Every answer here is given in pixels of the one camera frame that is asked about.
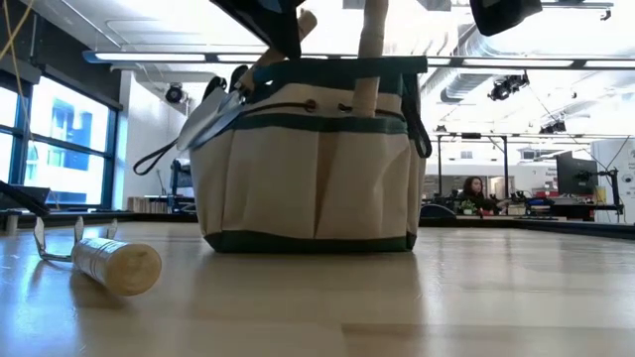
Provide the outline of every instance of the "desk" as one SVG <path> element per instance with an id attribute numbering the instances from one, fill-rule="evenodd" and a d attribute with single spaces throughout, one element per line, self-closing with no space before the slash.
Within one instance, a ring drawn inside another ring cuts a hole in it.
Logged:
<path id="1" fill-rule="evenodd" d="M 537 221 L 545 221 L 545 219 L 541 219 L 540 217 L 536 217 L 535 219 L 532 219 L 532 217 L 530 216 L 526 216 L 526 215 L 505 215 L 505 214 L 501 214 L 501 215 L 492 215 L 492 216 L 483 216 L 482 218 L 478 215 L 458 215 L 456 217 L 457 219 L 483 219 L 483 220 L 510 220 L 510 219 L 528 219 L 528 220 L 537 220 Z M 566 221 L 567 218 L 566 217 L 550 217 L 553 218 L 552 220 L 556 220 L 556 221 Z"/>
<path id="2" fill-rule="evenodd" d="M 69 248 L 69 233 L 49 231 L 49 247 Z M 31 231 L 2 236 L 0 356 L 632 356 L 630 242 L 419 236 L 412 254 L 218 255 L 195 224 L 121 223 L 119 239 L 164 260 L 157 284 L 129 298 L 41 262 Z"/>
<path id="3" fill-rule="evenodd" d="M 594 211 L 613 210 L 617 211 L 618 206 L 614 204 L 554 204 L 550 208 L 552 215 L 564 216 L 568 219 L 582 219 L 584 221 L 594 220 Z"/>

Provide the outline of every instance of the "canvas tote bag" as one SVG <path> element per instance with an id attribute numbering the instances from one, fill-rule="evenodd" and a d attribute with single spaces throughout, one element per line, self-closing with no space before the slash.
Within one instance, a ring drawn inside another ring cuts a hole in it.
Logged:
<path id="1" fill-rule="evenodd" d="M 418 104 L 426 59 L 362 58 L 363 47 L 360 59 L 288 60 L 256 70 L 238 117 L 190 150 L 198 222 L 214 250 L 413 248 L 431 152 Z M 366 90 L 371 109 L 360 114 L 355 85 L 373 77 L 380 80 Z"/>

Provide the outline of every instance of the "person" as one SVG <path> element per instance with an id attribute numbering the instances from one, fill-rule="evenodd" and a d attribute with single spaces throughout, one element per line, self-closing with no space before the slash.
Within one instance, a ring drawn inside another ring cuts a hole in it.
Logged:
<path id="1" fill-rule="evenodd" d="M 483 194 L 483 181 L 479 177 L 469 177 L 463 183 L 463 191 L 458 194 L 456 200 L 463 202 L 466 200 L 474 203 L 477 209 L 485 211 L 496 210 L 496 202 L 485 198 Z"/>

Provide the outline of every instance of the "window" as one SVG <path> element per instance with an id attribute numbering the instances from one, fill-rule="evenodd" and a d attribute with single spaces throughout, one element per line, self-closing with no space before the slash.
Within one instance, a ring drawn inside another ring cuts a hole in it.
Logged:
<path id="1" fill-rule="evenodd" d="M 110 109 L 48 78 L 33 87 L 25 185 L 50 187 L 48 202 L 101 205 Z"/>
<path id="2" fill-rule="evenodd" d="M 109 208 L 116 112 L 50 78 L 23 85 L 24 100 L 11 84 L 0 87 L 0 179 L 49 187 L 49 204 Z"/>
<path id="3" fill-rule="evenodd" d="M 107 106 L 50 79 L 33 87 L 34 134 L 105 152 L 109 113 Z"/>
<path id="4" fill-rule="evenodd" d="M 46 143 L 29 143 L 25 185 L 50 187 L 48 203 L 100 204 L 104 159 Z"/>
<path id="5" fill-rule="evenodd" d="M 18 93 L 0 87 L 0 125 L 13 127 L 16 124 Z"/>
<path id="6" fill-rule="evenodd" d="M 12 149 L 13 137 L 8 134 L 0 134 L 0 179 L 5 182 L 9 181 Z"/>

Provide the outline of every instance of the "potted plant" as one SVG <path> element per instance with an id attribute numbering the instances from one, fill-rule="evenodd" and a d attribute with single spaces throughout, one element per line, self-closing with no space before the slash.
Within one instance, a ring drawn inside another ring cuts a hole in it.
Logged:
<path id="1" fill-rule="evenodd" d="M 461 211 L 463 211 L 463 214 L 466 215 L 474 214 L 474 211 L 476 211 L 476 206 L 469 199 L 461 202 L 459 208 Z"/>

